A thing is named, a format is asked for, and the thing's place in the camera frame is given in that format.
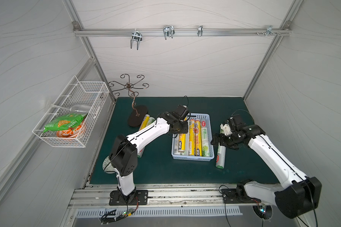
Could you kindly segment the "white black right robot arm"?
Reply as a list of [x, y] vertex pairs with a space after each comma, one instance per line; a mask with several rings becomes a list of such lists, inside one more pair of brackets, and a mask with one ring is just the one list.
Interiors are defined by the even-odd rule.
[[322, 183], [316, 177], [308, 177], [292, 164], [260, 126], [247, 125], [237, 114], [224, 121], [220, 130], [220, 133], [213, 135], [212, 145], [233, 150], [237, 150], [241, 144], [247, 145], [266, 163], [280, 183], [279, 186], [269, 186], [245, 180], [237, 184], [237, 196], [273, 204], [288, 218], [316, 210]]

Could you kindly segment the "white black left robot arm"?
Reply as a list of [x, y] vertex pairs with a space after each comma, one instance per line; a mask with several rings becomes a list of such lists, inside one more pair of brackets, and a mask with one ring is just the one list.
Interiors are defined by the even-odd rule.
[[189, 114], [185, 106], [179, 106], [179, 110], [160, 114], [153, 123], [138, 132], [116, 137], [109, 155], [109, 164], [116, 173], [117, 189], [121, 195], [129, 196], [135, 192], [133, 172], [138, 165], [138, 153], [164, 134], [188, 133]]

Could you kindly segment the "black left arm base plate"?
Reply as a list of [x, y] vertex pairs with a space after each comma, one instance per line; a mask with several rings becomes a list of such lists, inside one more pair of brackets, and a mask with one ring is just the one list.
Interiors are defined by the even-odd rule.
[[110, 193], [109, 206], [126, 206], [126, 205], [147, 205], [148, 190], [134, 190], [129, 195], [125, 196], [120, 190]]

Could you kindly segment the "white translucent wrap roll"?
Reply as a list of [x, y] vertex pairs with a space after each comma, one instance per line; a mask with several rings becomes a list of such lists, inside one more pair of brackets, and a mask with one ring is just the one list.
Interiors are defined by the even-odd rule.
[[174, 147], [173, 147], [173, 154], [178, 155], [179, 154], [179, 135], [176, 136], [174, 139]]

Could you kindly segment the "white green plastic wrap roll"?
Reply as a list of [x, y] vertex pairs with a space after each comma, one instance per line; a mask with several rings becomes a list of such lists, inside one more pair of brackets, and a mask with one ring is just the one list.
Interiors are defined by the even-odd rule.
[[210, 157], [208, 132], [206, 127], [206, 120], [201, 120], [201, 140], [202, 140], [202, 156]]

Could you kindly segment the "thin yellow wrap roll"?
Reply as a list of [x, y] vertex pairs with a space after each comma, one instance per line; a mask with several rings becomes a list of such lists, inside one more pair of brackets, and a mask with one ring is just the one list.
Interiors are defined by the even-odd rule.
[[195, 155], [202, 156], [202, 140], [201, 140], [201, 122], [195, 121]]

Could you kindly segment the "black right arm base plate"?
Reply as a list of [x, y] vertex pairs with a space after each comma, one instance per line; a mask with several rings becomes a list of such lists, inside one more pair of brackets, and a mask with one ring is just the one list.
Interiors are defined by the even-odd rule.
[[260, 199], [252, 198], [246, 195], [241, 187], [229, 188], [226, 185], [221, 185], [218, 191], [222, 195], [224, 204], [259, 204]]

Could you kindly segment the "yellow PE wrap roll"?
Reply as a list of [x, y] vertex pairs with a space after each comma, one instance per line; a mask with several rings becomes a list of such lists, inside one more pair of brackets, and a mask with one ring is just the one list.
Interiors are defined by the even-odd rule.
[[186, 151], [186, 134], [179, 135], [179, 142], [178, 142], [178, 152], [180, 155], [184, 155]]

